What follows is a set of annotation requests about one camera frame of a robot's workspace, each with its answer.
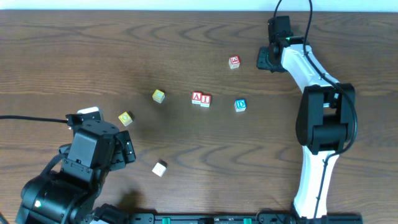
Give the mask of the red letter A block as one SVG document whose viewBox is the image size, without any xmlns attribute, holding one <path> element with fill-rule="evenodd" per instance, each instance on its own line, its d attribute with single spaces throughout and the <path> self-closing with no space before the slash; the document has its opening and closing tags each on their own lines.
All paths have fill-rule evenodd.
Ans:
<svg viewBox="0 0 398 224">
<path fill-rule="evenodd" d="M 201 103 L 201 95 L 202 95 L 202 92 L 193 91 L 192 92 L 192 103 L 195 105 L 199 105 Z"/>
</svg>

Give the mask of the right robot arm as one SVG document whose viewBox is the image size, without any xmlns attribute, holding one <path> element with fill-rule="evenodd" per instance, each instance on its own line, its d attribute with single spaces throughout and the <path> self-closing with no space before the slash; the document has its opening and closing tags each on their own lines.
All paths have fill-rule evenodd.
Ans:
<svg viewBox="0 0 398 224">
<path fill-rule="evenodd" d="M 328 223 L 326 198 L 333 168 L 352 146 L 358 128 L 355 90 L 320 65 L 306 38 L 292 32 L 289 16 L 274 16 L 267 23 L 269 45 L 259 49 L 257 67 L 290 73 L 302 92 L 295 124 L 302 172 L 284 223 Z"/>
</svg>

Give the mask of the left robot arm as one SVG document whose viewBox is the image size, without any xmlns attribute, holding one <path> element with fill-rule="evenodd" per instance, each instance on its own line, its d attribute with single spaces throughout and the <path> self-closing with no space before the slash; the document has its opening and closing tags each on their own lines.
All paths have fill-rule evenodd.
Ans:
<svg viewBox="0 0 398 224">
<path fill-rule="evenodd" d="M 63 122 L 73 141 L 25 184 L 16 223 L 85 222 L 107 175 L 136 160 L 129 132 L 105 122 L 101 112 L 68 114 Z"/>
</svg>

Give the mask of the red letter I block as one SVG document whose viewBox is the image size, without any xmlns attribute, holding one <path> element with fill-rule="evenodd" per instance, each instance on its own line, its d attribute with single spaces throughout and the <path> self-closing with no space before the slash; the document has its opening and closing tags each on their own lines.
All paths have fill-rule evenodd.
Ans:
<svg viewBox="0 0 398 224">
<path fill-rule="evenodd" d="M 201 95 L 200 106 L 208 108 L 211 104 L 211 96 L 210 95 Z"/>
</svg>

